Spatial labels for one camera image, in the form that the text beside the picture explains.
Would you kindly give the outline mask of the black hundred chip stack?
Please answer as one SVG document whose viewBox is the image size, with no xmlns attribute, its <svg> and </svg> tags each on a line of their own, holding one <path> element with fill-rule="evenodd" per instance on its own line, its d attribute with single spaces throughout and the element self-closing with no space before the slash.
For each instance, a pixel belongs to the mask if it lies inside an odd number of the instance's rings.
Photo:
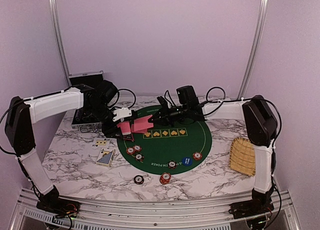
<svg viewBox="0 0 320 230">
<path fill-rule="evenodd" d="M 137 185 L 141 185 L 144 183 L 144 177 L 142 175 L 136 175 L 133 179 L 134 183 Z"/>
</svg>

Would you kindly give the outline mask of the red five chip stack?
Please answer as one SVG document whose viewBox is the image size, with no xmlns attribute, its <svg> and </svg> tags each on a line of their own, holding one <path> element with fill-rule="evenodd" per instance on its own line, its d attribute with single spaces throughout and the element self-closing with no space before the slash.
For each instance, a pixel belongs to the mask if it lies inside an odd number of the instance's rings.
<svg viewBox="0 0 320 230">
<path fill-rule="evenodd" d="M 165 185 L 165 184 L 168 184 L 171 180 L 171 174 L 170 173 L 163 173 L 161 176 L 160 176 L 160 183 Z"/>
</svg>

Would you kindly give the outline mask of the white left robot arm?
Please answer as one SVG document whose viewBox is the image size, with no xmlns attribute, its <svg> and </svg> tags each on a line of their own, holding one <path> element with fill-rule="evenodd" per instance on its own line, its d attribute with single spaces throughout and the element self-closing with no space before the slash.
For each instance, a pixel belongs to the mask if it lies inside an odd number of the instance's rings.
<svg viewBox="0 0 320 230">
<path fill-rule="evenodd" d="M 36 151 L 33 124 L 69 110 L 85 109 L 102 124 L 104 135 L 109 135 L 118 122 L 130 117 L 128 108 L 114 109 L 108 104 L 118 93 L 112 82 L 104 80 L 97 88 L 78 84 L 56 93 L 29 99 L 14 97 L 5 116 L 5 134 L 15 151 L 25 176 L 39 191 L 37 207 L 48 212 L 72 212 L 77 202 L 59 197 L 56 186 L 46 174 Z"/>
</svg>

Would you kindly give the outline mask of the red chips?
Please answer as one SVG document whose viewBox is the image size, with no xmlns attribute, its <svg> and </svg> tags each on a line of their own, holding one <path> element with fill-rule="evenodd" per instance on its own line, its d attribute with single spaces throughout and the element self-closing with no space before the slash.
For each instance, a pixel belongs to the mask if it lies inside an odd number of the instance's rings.
<svg viewBox="0 0 320 230">
<path fill-rule="evenodd" d="M 192 157 L 194 160 L 199 161 L 202 159 L 203 155 L 202 155 L 202 153 L 195 152 L 195 153 L 193 153 Z"/>
<path fill-rule="evenodd" d="M 134 145 L 134 146 L 132 146 L 132 147 L 127 147 L 126 153 L 127 153 L 128 155 L 133 155 L 133 154 L 135 154 L 135 153 L 140 152 L 141 150 L 142 150 L 142 147 L 141 147 L 141 146 L 139 146 L 139 145 Z"/>
</svg>

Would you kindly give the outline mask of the red playing card deck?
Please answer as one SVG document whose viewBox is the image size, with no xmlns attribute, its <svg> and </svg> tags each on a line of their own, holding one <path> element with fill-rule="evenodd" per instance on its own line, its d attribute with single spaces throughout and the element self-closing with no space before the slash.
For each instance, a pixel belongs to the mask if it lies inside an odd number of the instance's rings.
<svg viewBox="0 0 320 230">
<path fill-rule="evenodd" d="M 131 126 L 129 121 L 120 122 L 117 124 L 117 127 L 120 128 L 121 133 L 123 135 L 130 135 L 131 134 Z"/>
</svg>

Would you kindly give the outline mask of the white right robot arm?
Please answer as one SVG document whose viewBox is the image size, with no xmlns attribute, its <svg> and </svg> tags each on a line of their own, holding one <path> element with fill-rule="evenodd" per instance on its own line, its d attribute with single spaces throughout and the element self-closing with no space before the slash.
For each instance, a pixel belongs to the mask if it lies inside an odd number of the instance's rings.
<svg viewBox="0 0 320 230">
<path fill-rule="evenodd" d="M 212 101 L 199 99 L 191 85 L 177 90 L 180 105 L 169 106 L 167 100 L 157 98 L 161 108 L 154 113 L 149 122 L 167 126 L 183 118 L 195 121 L 213 119 L 242 119 L 245 121 L 247 136 L 255 153 L 255 183 L 251 200 L 233 203 L 229 213 L 234 218 L 253 216 L 272 210 L 272 193 L 276 190 L 274 170 L 276 166 L 275 141 L 282 124 L 275 117 L 270 105 L 272 102 L 256 95 L 248 99 Z"/>
</svg>

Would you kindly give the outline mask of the dealt card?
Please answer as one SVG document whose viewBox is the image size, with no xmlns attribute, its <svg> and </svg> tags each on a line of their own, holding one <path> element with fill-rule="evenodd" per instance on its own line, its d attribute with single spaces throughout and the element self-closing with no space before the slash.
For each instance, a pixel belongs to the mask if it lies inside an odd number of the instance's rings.
<svg viewBox="0 0 320 230">
<path fill-rule="evenodd" d="M 147 115 L 134 120 L 131 131 L 133 133 L 146 133 L 148 129 L 153 128 L 154 124 L 149 122 L 152 115 Z"/>
</svg>

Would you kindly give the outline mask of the triangular all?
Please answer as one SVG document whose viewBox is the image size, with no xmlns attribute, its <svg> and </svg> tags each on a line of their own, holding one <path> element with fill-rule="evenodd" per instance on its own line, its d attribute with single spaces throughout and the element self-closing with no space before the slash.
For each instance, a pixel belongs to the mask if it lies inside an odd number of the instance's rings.
<svg viewBox="0 0 320 230">
<path fill-rule="evenodd" d="M 131 134 L 128 134 L 128 135 L 123 135 L 123 140 L 124 140 L 124 141 L 131 141 L 131 142 L 134 142 L 134 141 L 135 141 L 134 136 L 133 136 L 132 133 L 131 133 Z"/>
</svg>

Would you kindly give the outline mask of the blue small blind button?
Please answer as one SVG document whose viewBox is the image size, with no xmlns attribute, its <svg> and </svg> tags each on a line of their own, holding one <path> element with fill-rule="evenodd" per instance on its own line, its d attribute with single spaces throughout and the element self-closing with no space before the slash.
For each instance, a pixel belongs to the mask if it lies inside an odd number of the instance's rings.
<svg viewBox="0 0 320 230">
<path fill-rule="evenodd" d="M 191 166 L 193 164 L 193 159 L 190 157 L 184 157 L 181 162 L 184 166 Z"/>
</svg>

